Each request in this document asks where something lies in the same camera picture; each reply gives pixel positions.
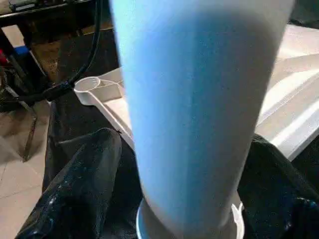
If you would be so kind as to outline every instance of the beige floor tile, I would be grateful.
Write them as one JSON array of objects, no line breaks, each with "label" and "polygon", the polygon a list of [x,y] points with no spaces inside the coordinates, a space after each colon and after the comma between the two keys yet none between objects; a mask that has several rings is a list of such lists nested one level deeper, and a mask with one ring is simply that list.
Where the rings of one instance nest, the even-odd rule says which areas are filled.
[{"label": "beige floor tile", "polygon": [[41,187],[38,186],[0,199],[0,238],[16,236],[40,195]]},{"label": "beige floor tile", "polygon": [[21,161],[9,161],[0,182],[0,198],[41,184],[41,177],[30,166]]}]

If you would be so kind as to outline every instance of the white surface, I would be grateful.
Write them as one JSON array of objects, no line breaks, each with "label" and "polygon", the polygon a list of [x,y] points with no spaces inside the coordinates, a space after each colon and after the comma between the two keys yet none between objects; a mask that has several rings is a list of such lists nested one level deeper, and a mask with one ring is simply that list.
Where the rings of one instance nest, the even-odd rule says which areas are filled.
[{"label": "white surface", "polygon": [[292,161],[319,134],[319,30],[288,25],[256,133]]}]

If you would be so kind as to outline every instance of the metal chair leg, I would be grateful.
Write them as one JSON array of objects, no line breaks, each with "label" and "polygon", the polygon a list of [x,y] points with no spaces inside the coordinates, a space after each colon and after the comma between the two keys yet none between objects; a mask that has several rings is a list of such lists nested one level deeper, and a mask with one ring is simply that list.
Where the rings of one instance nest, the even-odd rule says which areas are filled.
[{"label": "metal chair leg", "polygon": [[[10,87],[10,86],[5,86],[5,89],[14,97],[18,97],[19,95]],[[31,115],[32,115],[32,122],[31,122],[31,128],[29,131],[28,139],[26,141],[25,147],[24,147],[24,152],[22,156],[22,161],[26,162],[28,161],[29,158],[29,153],[32,145],[32,140],[35,132],[35,126],[37,122],[37,115],[36,112],[34,111],[33,107],[30,107],[26,102],[20,101],[19,102]]]}]

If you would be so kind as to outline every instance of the black garbage bag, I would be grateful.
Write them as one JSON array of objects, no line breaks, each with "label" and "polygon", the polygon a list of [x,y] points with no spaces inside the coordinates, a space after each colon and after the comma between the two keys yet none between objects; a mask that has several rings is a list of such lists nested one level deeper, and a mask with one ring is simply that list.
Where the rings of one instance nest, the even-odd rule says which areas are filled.
[{"label": "black garbage bag", "polygon": [[121,156],[119,134],[108,128],[74,139],[79,149],[56,175],[17,239],[100,238]]},{"label": "black garbage bag", "polygon": [[319,206],[304,198],[297,198],[292,208],[292,219],[282,239],[319,238]]},{"label": "black garbage bag", "polygon": [[[296,220],[306,213],[304,207],[296,206],[301,205],[298,198],[318,203],[318,192],[275,146],[259,135],[254,135],[238,193],[245,207],[245,224],[250,225],[250,235],[254,235],[246,234],[245,238],[307,239],[297,233],[302,230],[319,238],[319,231],[310,226],[313,222]],[[314,218],[316,210],[313,206],[307,213]]]}]

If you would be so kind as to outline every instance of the white plastic tray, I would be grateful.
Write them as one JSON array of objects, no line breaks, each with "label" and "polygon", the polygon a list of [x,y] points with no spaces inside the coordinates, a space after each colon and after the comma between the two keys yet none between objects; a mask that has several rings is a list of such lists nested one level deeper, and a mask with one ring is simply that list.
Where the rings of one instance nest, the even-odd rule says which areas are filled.
[{"label": "white plastic tray", "polygon": [[[256,133],[290,161],[319,134],[318,78],[319,30],[288,25]],[[82,104],[96,106],[134,148],[120,68],[84,78],[76,83],[74,91]]]}]

